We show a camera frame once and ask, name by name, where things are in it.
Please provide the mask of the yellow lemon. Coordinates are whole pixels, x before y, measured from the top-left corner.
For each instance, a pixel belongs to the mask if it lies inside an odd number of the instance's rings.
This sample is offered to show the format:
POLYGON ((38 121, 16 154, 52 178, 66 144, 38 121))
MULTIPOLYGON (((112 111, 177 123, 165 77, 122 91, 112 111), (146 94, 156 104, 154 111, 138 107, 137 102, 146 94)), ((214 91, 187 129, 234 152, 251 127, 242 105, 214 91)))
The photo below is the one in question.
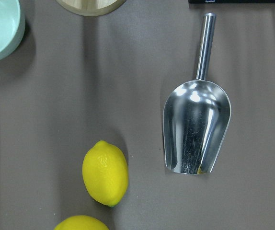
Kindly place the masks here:
POLYGON ((84 157, 82 177, 95 201, 109 207, 116 206, 125 195, 129 182, 123 152, 104 140, 98 141, 84 157))
POLYGON ((109 230, 109 228, 96 218, 78 215, 63 220, 54 230, 109 230))

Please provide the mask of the steel ice scoop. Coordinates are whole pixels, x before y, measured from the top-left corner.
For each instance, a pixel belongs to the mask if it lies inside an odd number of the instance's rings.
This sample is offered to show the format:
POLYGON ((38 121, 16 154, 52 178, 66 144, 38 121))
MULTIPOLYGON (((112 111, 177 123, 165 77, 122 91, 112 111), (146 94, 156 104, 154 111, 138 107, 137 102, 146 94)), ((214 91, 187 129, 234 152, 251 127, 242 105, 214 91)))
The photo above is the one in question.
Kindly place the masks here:
POLYGON ((164 105, 165 165, 174 173, 210 173, 229 126, 228 95, 206 80, 215 21, 214 13, 203 17, 196 79, 175 88, 164 105))

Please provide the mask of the black monitor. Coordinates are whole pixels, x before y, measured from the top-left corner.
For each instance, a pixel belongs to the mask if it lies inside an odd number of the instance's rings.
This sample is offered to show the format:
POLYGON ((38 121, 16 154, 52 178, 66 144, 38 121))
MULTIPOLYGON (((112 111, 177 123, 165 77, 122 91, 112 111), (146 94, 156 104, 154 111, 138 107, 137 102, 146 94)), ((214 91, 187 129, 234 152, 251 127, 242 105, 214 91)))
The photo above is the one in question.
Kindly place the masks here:
POLYGON ((266 4, 275 3, 275 0, 188 0, 190 4, 266 4))

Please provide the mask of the wooden cup stand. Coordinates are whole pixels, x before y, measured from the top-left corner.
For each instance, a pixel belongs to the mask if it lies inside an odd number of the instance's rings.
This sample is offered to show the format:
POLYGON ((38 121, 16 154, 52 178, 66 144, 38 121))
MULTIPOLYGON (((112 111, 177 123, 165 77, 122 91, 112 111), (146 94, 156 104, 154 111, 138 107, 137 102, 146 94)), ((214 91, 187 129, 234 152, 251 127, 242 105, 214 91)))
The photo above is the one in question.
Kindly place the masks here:
POLYGON ((111 13, 125 2, 126 0, 57 0, 66 10, 87 17, 111 13))

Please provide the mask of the mint green bowl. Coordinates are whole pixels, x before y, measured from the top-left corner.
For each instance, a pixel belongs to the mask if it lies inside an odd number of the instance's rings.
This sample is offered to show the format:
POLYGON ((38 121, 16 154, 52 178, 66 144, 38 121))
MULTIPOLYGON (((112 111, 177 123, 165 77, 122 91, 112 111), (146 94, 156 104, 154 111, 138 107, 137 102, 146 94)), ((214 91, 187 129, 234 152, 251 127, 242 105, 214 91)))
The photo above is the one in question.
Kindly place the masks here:
POLYGON ((0 60, 20 44, 25 32, 25 16, 18 0, 0 0, 0 60))

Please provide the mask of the yellow lemon upper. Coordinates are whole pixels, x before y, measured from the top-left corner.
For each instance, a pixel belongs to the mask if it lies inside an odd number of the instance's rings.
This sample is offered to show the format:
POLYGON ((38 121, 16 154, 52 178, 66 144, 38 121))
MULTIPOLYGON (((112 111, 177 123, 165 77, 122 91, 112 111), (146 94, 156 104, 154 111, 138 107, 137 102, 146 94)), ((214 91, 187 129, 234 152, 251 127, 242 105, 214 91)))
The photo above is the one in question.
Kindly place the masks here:
POLYGON ((123 152, 104 140, 98 141, 84 157, 82 177, 95 201, 109 207, 116 206, 125 195, 129 182, 123 152))

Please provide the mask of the yellow lemon lower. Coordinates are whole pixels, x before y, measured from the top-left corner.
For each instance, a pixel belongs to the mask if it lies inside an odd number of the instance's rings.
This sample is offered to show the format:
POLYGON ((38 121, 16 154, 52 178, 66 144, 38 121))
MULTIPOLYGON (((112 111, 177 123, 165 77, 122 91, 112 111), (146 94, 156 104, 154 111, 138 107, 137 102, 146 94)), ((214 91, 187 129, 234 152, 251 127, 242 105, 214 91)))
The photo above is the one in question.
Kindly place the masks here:
POLYGON ((63 220, 54 230, 109 230, 109 228, 96 218, 78 215, 63 220))

